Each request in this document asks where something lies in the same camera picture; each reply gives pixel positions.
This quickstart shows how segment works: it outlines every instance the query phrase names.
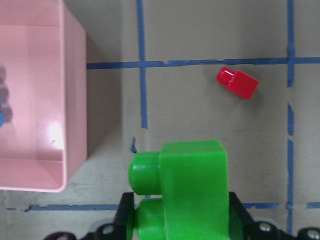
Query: blue object in pink bin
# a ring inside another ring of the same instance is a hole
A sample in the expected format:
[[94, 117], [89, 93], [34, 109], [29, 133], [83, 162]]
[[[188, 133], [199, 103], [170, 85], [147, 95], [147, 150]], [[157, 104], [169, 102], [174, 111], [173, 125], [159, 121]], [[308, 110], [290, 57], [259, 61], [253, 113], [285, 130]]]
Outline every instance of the blue object in pink bin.
[[0, 127], [5, 123], [6, 119], [5, 119], [5, 115], [0, 112]]

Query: green block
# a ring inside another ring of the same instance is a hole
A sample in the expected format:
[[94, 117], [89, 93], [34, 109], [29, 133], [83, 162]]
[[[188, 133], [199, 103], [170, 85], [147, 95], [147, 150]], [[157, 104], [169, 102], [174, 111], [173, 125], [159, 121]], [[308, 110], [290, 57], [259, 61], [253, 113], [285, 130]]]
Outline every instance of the green block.
[[219, 141], [165, 143], [161, 152], [137, 153], [129, 182], [139, 195], [162, 195], [136, 210], [141, 240], [230, 239], [227, 153]]

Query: pink box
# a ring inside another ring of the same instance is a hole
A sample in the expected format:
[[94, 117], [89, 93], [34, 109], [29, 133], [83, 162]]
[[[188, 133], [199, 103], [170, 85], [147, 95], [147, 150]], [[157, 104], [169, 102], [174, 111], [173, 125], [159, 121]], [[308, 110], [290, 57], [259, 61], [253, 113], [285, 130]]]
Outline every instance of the pink box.
[[0, 189], [62, 191], [87, 159], [85, 30], [62, 0], [0, 16]]

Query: red toy brick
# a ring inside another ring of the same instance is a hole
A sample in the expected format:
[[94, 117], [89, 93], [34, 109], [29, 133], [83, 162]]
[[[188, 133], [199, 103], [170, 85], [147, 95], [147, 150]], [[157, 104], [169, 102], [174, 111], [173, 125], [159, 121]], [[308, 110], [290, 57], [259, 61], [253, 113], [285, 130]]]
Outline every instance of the red toy brick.
[[218, 83], [224, 85], [224, 87], [230, 92], [236, 94], [242, 99], [251, 99], [254, 94], [259, 81], [244, 73], [243, 71], [233, 71], [227, 67], [220, 69], [216, 76]]

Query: red block stud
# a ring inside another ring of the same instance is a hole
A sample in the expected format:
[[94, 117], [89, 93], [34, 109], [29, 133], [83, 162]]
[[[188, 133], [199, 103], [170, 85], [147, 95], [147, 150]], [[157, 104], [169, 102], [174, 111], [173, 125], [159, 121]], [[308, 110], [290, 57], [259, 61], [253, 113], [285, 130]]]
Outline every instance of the red block stud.
[[251, 99], [259, 84], [258, 80], [243, 71], [233, 71], [227, 67], [220, 69], [216, 81], [238, 97], [248, 100]]

